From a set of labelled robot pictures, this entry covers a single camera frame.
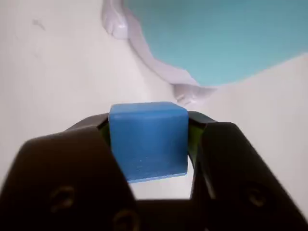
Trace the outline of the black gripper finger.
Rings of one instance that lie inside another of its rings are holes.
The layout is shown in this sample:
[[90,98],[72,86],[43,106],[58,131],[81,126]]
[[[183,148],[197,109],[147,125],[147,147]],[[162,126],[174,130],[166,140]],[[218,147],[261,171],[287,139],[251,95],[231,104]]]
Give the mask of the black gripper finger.
[[189,124],[200,134],[194,166],[208,188],[209,230],[307,230],[298,207],[234,123],[189,112]]
[[3,231],[137,231],[128,183],[101,127],[107,114],[27,141],[0,193]]

